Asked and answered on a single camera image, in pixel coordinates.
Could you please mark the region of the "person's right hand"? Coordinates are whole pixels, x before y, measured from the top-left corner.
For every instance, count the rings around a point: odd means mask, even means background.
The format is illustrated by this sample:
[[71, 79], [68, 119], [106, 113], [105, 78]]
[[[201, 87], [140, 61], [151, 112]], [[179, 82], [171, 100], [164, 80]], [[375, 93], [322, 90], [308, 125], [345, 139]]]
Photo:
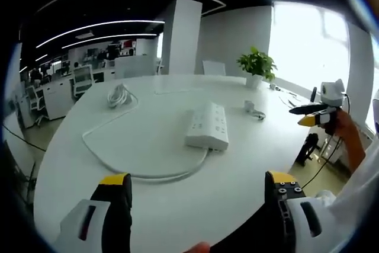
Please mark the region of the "person's right hand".
[[343, 110], [337, 110], [333, 115], [335, 115], [334, 120], [324, 124], [324, 129], [339, 136], [347, 145], [359, 144], [361, 142], [359, 131], [351, 116]]

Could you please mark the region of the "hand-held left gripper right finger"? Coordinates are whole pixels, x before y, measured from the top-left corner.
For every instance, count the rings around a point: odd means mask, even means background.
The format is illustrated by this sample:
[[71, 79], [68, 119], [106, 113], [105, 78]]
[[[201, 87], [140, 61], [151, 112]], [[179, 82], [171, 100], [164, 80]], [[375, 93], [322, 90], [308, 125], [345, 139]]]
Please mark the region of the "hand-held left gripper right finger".
[[279, 252], [332, 252], [336, 220], [322, 202], [307, 197], [287, 173], [265, 173], [266, 224]]

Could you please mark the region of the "person's left hand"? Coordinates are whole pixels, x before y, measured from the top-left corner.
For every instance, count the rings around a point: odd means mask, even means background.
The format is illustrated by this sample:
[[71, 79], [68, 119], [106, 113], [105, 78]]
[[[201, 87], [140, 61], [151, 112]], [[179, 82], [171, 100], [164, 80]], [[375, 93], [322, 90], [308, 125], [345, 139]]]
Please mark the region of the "person's left hand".
[[211, 249], [210, 244], [206, 242], [200, 242], [192, 246], [190, 249], [184, 251], [184, 253], [209, 253], [210, 249]]

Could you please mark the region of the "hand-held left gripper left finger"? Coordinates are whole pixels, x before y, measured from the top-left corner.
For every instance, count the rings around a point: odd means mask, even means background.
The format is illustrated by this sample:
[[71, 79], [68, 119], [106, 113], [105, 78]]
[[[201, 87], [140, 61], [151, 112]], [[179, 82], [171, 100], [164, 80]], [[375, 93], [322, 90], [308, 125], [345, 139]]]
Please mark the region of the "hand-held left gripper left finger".
[[61, 221], [56, 252], [130, 252], [132, 183], [129, 173], [104, 177], [91, 198]]

